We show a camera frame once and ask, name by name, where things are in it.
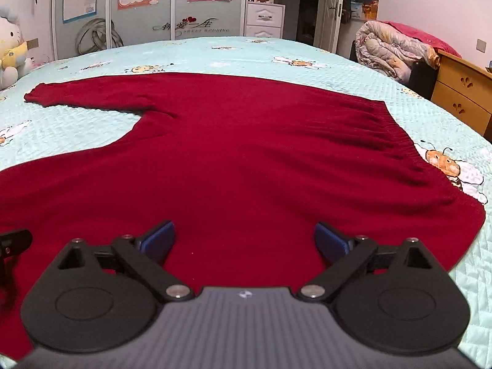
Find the wall socket plate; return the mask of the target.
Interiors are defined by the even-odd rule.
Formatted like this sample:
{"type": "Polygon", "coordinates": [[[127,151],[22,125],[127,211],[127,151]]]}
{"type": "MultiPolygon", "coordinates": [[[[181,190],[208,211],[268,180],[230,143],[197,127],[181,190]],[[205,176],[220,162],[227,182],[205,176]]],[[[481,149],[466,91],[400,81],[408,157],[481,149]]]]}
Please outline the wall socket plate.
{"type": "Polygon", "coordinates": [[[476,50],[481,52],[482,54],[485,54],[486,47],[487,47],[487,43],[484,40],[478,38],[476,41],[476,50]]]}

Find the white Hello Kitty plush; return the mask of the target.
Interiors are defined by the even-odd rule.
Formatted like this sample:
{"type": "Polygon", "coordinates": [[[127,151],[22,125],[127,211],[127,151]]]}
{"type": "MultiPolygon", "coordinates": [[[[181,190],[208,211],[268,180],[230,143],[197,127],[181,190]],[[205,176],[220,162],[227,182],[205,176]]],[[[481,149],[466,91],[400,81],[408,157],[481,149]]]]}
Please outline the white Hello Kitty plush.
{"type": "Polygon", "coordinates": [[[26,76],[32,66],[27,56],[27,42],[17,17],[9,8],[1,7],[1,90],[10,88],[21,77],[26,76]]]}

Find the light green quilted bedspread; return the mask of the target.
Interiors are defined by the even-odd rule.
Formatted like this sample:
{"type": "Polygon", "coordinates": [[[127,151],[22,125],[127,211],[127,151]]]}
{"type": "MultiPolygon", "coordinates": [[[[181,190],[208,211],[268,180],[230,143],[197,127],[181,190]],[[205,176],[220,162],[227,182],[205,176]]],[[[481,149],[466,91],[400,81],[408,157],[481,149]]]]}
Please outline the light green quilted bedspread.
{"type": "Polygon", "coordinates": [[[338,55],[283,39],[190,38],[115,48],[50,62],[1,94],[3,170],[66,153],[103,148],[129,133],[138,112],[25,101],[42,83],[155,73],[254,77],[383,102],[425,162],[485,208],[485,222],[464,256],[446,269],[465,295],[470,324],[460,349],[491,365],[491,145],[434,103],[338,55]]]}

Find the rolled floral quilt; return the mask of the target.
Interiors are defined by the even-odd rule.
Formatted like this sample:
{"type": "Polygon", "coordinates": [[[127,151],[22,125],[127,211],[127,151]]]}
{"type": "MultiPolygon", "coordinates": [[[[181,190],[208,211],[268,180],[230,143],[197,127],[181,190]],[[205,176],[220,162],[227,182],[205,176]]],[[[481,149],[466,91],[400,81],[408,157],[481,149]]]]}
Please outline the rolled floral quilt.
{"type": "Polygon", "coordinates": [[[416,62],[423,61],[432,69],[438,69],[440,65],[438,54],[429,44],[379,21],[365,22],[357,31],[355,54],[361,65],[402,84],[410,81],[416,62]]]}

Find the white drawer cabinet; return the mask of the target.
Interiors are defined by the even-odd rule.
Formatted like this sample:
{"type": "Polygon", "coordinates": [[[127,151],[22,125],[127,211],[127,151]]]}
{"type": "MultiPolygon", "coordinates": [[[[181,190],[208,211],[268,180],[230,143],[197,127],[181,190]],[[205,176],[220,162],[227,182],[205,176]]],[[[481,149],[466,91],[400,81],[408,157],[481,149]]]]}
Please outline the white drawer cabinet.
{"type": "Polygon", "coordinates": [[[244,35],[253,38],[282,38],[284,13],[285,5],[248,2],[244,35]]]}

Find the white door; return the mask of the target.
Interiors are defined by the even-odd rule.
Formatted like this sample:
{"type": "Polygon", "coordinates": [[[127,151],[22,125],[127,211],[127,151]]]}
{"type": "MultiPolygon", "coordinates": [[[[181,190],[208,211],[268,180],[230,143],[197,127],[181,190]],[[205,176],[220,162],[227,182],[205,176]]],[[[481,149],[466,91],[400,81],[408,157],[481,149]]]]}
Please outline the white door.
{"type": "Polygon", "coordinates": [[[339,40],[339,29],[343,0],[319,0],[314,46],[335,54],[339,40]]]}

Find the pink red pillow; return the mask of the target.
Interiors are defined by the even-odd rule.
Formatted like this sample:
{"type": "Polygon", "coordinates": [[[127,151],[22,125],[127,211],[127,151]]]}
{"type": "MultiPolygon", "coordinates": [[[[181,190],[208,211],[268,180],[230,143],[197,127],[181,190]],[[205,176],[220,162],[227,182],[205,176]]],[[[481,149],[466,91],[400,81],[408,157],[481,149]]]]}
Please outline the pink red pillow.
{"type": "Polygon", "coordinates": [[[418,39],[420,42],[429,44],[436,51],[442,50],[448,54],[454,55],[457,58],[461,58],[461,55],[447,42],[444,42],[443,40],[437,38],[432,34],[427,34],[426,32],[418,28],[413,28],[410,25],[399,22],[383,21],[383,23],[389,24],[390,26],[410,38],[415,38],[418,39]]]}

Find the wooden bedside cabinet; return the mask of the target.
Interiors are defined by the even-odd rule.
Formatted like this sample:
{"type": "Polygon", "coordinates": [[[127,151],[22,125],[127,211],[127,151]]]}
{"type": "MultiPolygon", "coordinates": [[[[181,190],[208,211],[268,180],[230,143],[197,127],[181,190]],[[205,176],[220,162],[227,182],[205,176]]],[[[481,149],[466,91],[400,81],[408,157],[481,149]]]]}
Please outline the wooden bedside cabinet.
{"type": "Polygon", "coordinates": [[[445,51],[438,55],[431,101],[491,142],[491,73],[445,51]]]}

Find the dark red knit sweater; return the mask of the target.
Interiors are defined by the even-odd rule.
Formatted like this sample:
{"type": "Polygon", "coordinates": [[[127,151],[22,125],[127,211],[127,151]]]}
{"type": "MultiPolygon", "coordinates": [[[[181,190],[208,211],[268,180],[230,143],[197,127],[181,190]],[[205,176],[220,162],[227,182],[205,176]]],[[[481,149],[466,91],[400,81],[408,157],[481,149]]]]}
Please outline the dark red knit sweater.
{"type": "Polygon", "coordinates": [[[30,350],[19,309],[57,253],[170,220],[167,269],[204,286],[299,288],[323,262],[313,231],[420,239],[450,269],[485,208],[418,154],[381,101],[254,77],[155,73],[42,83],[25,101],[138,112],[103,148],[1,173],[1,229],[33,244],[1,294],[1,351],[30,350]]]}

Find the grey sliding-door wardrobe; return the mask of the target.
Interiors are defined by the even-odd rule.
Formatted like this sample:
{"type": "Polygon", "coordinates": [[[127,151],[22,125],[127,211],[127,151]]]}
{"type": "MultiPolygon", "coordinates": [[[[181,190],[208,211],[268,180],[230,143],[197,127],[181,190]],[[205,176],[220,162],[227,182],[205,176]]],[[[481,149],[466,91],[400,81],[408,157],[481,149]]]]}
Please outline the grey sliding-door wardrobe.
{"type": "Polygon", "coordinates": [[[241,36],[247,0],[51,0],[54,57],[199,37],[241,36]]]}

